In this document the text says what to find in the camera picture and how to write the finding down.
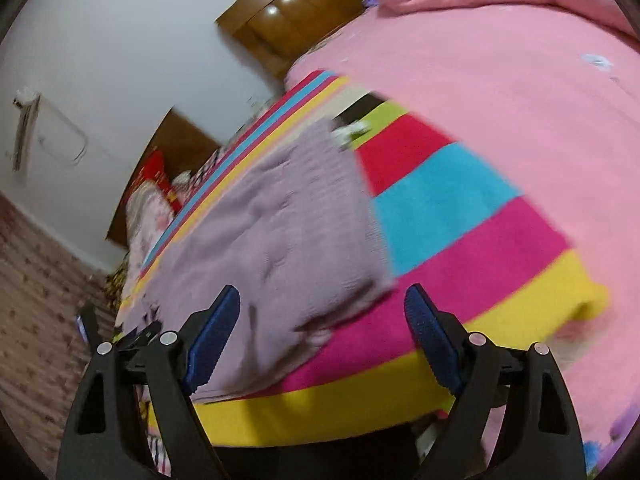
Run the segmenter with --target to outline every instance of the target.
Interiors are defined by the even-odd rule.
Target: pink stripe
[[[252,124],[251,127],[249,127],[249,129],[247,131],[245,131],[244,134],[242,134],[238,139],[235,140],[235,142],[229,146],[226,147],[226,151],[225,154],[222,156],[222,158],[220,159],[220,162],[223,162],[231,153],[233,153],[233,150],[240,145],[242,142],[244,142],[244,140],[250,136],[255,130],[257,130],[260,126],[262,126],[267,119],[269,119],[274,113],[276,113],[278,110],[280,110],[280,108],[282,108],[282,105],[286,104],[286,102],[291,99],[291,97],[295,94],[297,94],[300,90],[302,90],[306,85],[308,85],[309,83],[311,83],[316,77],[318,77],[319,75],[323,74],[323,70],[315,70],[314,72],[312,72],[311,74],[309,74],[308,76],[306,76],[302,81],[300,81],[300,83],[298,83],[297,85],[295,85],[291,90],[289,90],[286,94],[284,94],[276,103],[273,104],[273,106],[271,106],[271,108],[269,108],[269,110],[262,116],[260,117],[257,121],[255,121],[254,124]],[[330,78],[332,81],[335,81],[337,78],[337,76],[333,76],[332,78]]]
[[[435,304],[467,322],[539,274],[568,244],[522,197],[398,279],[394,291],[339,326],[331,341],[279,384],[252,397],[292,392],[368,370],[415,349],[404,292],[421,283]]]

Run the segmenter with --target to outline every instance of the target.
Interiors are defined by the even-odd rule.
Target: striped blanket
[[[315,357],[280,383],[242,399],[197,405],[219,446],[333,440],[446,409],[451,399],[404,320],[402,300],[412,283],[421,283],[468,330],[515,348],[528,348],[572,317],[593,317],[606,304],[606,291],[588,278],[567,240],[482,160],[401,105],[347,78],[315,72],[229,149],[149,255],[122,315],[126,303],[144,293],[168,244],[188,236],[277,143],[327,116],[370,127],[351,147],[369,184],[396,288],[337,327]]]

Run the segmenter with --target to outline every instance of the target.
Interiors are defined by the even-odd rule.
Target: pink bedsheet
[[[392,16],[371,9],[299,60],[414,110],[493,164],[608,285],[604,333],[564,371],[585,440],[609,427],[640,379],[638,44],[559,9],[493,5]]]

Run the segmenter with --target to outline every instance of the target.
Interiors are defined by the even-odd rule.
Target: red stripe
[[[356,153],[366,170],[372,195],[377,196],[450,143],[451,139],[431,126],[405,114]]]
[[[260,136],[254,140],[254,142],[252,142],[245,150],[244,152],[242,152],[241,155],[239,155],[236,160],[234,160],[228,168],[226,168],[226,170],[211,184],[207,184],[207,191],[205,193],[203,193],[203,195],[198,199],[198,201],[191,206],[191,209],[189,211],[189,214],[186,215],[181,221],[180,223],[177,225],[177,227],[175,227],[174,232],[171,234],[171,236],[169,236],[167,238],[167,240],[165,240],[162,245],[160,246],[160,249],[158,250],[158,252],[156,253],[156,257],[151,260],[148,265],[142,270],[142,272],[140,272],[140,279],[142,279],[147,271],[151,268],[151,265],[153,264],[153,262],[156,260],[156,258],[162,253],[162,251],[164,251],[164,248],[167,247],[167,245],[169,244],[169,242],[171,240],[174,239],[175,234],[180,230],[180,228],[184,225],[184,223],[191,217],[191,214],[200,206],[200,204],[202,203],[202,201],[204,199],[206,199],[207,196],[209,196],[209,194],[211,193],[211,191],[213,191],[214,189],[216,189],[216,186],[218,186],[218,184],[220,183],[220,181],[222,181],[228,174],[230,171],[233,170],[233,168],[235,168],[243,159],[244,157],[253,151],[253,149],[260,144],[266,137],[268,137],[269,135],[271,135],[274,130],[276,130],[278,127],[280,127],[282,125],[282,123],[284,123],[287,119],[289,119],[294,113],[296,113],[298,110],[300,110],[300,108],[302,108],[305,104],[307,104],[312,98],[314,98],[315,96],[317,96],[320,92],[322,92],[325,88],[327,88],[333,81],[335,81],[336,79],[338,79],[338,76],[331,76],[329,78],[327,78],[325,81],[322,82],[322,84],[320,86],[318,86],[318,88],[315,88],[312,92],[310,92],[304,99],[302,99],[302,101],[300,101],[299,103],[297,103],[291,110],[289,110],[286,114],[284,114],[281,118],[279,118],[275,123],[273,123],[273,125],[268,128],[266,131],[264,131],[262,134],[260,134]],[[287,95],[285,95],[285,97],[287,97],[287,99],[291,98],[291,96],[294,95],[294,90],[291,90],[287,93]]]
[[[309,74],[308,76],[306,76],[302,81],[300,81],[300,83],[298,83],[297,85],[295,85],[291,90],[289,90],[286,94],[284,94],[276,103],[273,104],[273,106],[271,106],[271,108],[269,108],[269,110],[267,111],[267,113],[265,113],[262,117],[260,117],[257,121],[255,121],[255,123],[249,127],[249,129],[247,131],[245,131],[244,134],[242,134],[240,137],[238,137],[236,139],[236,142],[233,143],[233,145],[230,145],[227,147],[225,155],[223,155],[223,157],[220,159],[219,163],[224,161],[225,158],[233,152],[234,148],[236,146],[238,146],[239,144],[241,144],[242,142],[244,142],[244,140],[250,136],[255,130],[257,130],[260,126],[262,126],[264,124],[264,121],[266,121],[269,117],[271,117],[274,113],[276,113],[277,110],[279,110],[279,108],[286,103],[292,95],[295,95],[298,91],[302,90],[306,85],[308,85],[309,83],[311,83],[316,77],[318,77],[319,75],[323,74],[324,71],[323,70],[315,70],[314,72],[312,72],[311,74]]]

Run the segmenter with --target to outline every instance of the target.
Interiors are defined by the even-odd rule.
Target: purple knit blanket
[[[178,330],[226,284],[238,289],[238,323],[193,400],[276,383],[328,341],[332,326],[391,288],[366,184],[332,128],[319,121],[252,167],[164,250],[131,307],[125,332],[152,319]]]

